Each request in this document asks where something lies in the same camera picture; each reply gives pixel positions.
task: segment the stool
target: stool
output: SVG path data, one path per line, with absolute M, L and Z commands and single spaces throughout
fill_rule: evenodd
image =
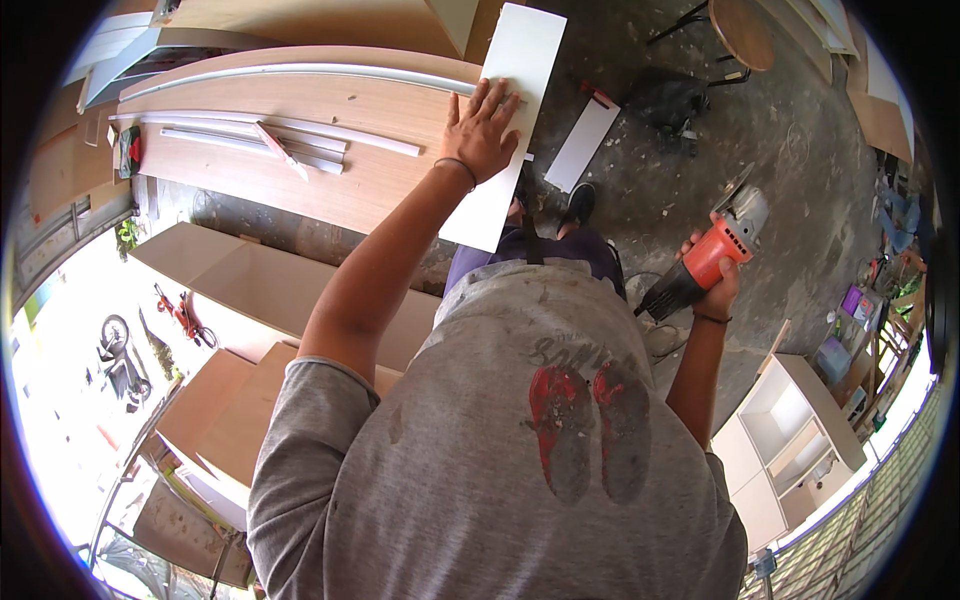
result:
M 709 16 L 698 14 L 706 8 Z M 717 36 L 720 37 L 720 42 L 729 52 L 728 55 L 717 59 L 717 62 L 737 60 L 746 67 L 743 75 L 710 82 L 708 87 L 743 84 L 750 79 L 751 72 L 766 71 L 774 65 L 774 49 L 770 41 L 770 33 L 741 0 L 707 0 L 677 19 L 669 29 L 648 39 L 647 45 L 650 46 L 696 21 L 709 21 Z

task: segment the hand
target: hand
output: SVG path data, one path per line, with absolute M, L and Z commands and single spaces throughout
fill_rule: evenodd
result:
M 678 260 L 684 254 L 690 252 L 693 245 L 700 241 L 704 235 L 698 229 L 694 229 L 690 235 L 689 241 L 684 242 L 680 249 L 674 254 Z M 730 309 L 736 295 L 740 291 L 740 270 L 737 264 L 729 257 L 724 256 L 720 259 L 720 274 L 722 279 L 717 281 L 707 292 L 702 300 L 693 304 L 693 311 L 701 315 L 713 317 L 718 321 L 726 321 L 730 318 Z
M 501 106 L 500 99 L 506 90 L 505 79 L 493 88 L 490 80 L 480 80 L 470 96 L 463 118 L 460 99 L 455 92 L 450 92 L 450 111 L 446 117 L 444 141 L 440 145 L 440 158 L 456 158 L 466 164 L 477 183 L 483 183 L 506 168 L 520 141 L 519 130 L 503 134 L 520 104 L 520 95 L 514 92 Z M 448 160 L 440 164 L 459 168 Z

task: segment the black sneaker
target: black sneaker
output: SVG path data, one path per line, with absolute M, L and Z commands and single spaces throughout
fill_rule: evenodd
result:
M 577 223 L 580 227 L 586 227 L 593 214 L 593 208 L 596 206 L 596 189 L 592 183 L 584 181 L 573 188 L 570 194 L 570 202 L 566 207 L 564 216 L 560 218 L 560 224 L 557 225 L 557 233 L 564 228 L 567 223 Z
M 526 170 L 521 168 L 520 177 L 516 179 L 516 186 L 514 186 L 514 198 L 516 198 L 516 201 L 519 202 L 521 206 L 523 206 L 523 212 L 530 214 L 530 205 L 529 205 L 530 201 L 527 195 L 526 183 L 527 183 Z

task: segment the purple box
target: purple box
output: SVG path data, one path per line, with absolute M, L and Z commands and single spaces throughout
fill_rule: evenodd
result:
M 840 306 L 852 317 L 853 313 L 856 312 L 856 306 L 860 303 L 861 298 L 863 298 L 863 292 L 856 289 L 855 285 L 852 285 L 850 289 L 847 290 L 847 296 L 843 298 L 843 304 Z

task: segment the motorcycle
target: motorcycle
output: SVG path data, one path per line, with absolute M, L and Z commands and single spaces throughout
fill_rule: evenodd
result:
M 97 373 L 104 378 L 103 391 L 107 384 L 113 388 L 118 400 L 127 401 L 127 412 L 136 412 L 150 397 L 153 386 L 146 378 L 141 377 L 127 354 L 127 344 L 130 341 L 130 328 L 127 322 L 119 315 L 110 315 L 104 319 L 100 329 L 100 346 L 97 353 L 100 363 Z M 86 384 L 93 383 L 90 369 L 86 370 Z

